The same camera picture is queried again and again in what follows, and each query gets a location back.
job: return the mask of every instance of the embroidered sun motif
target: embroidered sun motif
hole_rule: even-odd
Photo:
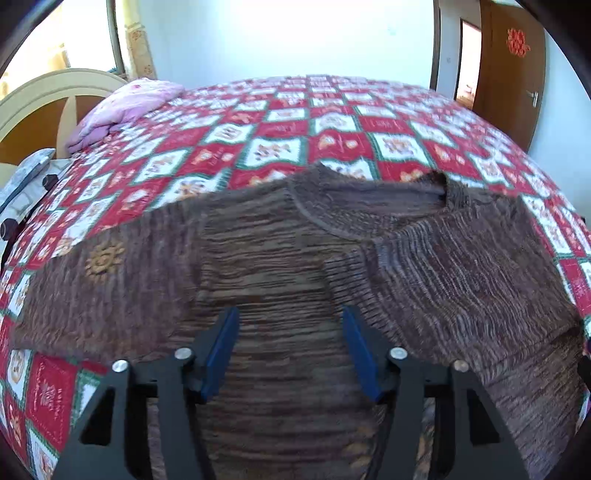
[[[107,242],[97,245],[90,253],[90,258],[86,260],[86,276],[94,282],[105,281],[107,273],[115,273],[116,266],[123,261],[120,255],[125,252],[123,243]]]

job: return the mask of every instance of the blue gripper pad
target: blue gripper pad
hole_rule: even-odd
[[[218,321],[223,323],[205,362],[205,378],[200,392],[203,401],[216,396],[222,386],[226,368],[238,338],[240,328],[238,309],[235,307],[227,309],[225,317]]]
[[[354,307],[343,307],[343,333],[349,347],[349,355],[355,364],[357,377],[363,392],[374,402],[378,402],[382,395],[382,388],[378,383],[378,366],[374,356],[369,350],[366,339],[363,337],[361,314]]]

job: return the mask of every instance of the metal bolt head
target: metal bolt head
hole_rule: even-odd
[[[113,364],[113,372],[117,372],[117,373],[121,373],[121,372],[125,372],[129,367],[129,362],[127,362],[126,360],[117,360],[114,364]]]
[[[177,360],[186,360],[193,354],[193,351],[189,347],[179,348],[175,353],[174,357]]]
[[[395,360],[404,360],[408,357],[408,352],[404,348],[397,346],[390,350],[390,357]]]
[[[465,374],[468,370],[470,370],[470,365],[468,365],[468,362],[466,362],[465,360],[456,360],[453,363],[453,368],[454,370],[457,370]]]

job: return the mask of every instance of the gray pillow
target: gray pillow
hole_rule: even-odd
[[[51,160],[31,179],[0,212],[0,258],[12,247],[20,232],[20,223],[29,215],[39,201],[64,176],[73,159]]]
[[[55,148],[42,148],[25,158],[15,170],[8,183],[0,191],[0,212],[35,176],[47,166],[56,153]]]

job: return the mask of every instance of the curtain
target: curtain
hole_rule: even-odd
[[[139,17],[137,0],[116,0],[117,31],[121,56],[128,80],[156,79],[156,70],[148,44],[148,34]]]

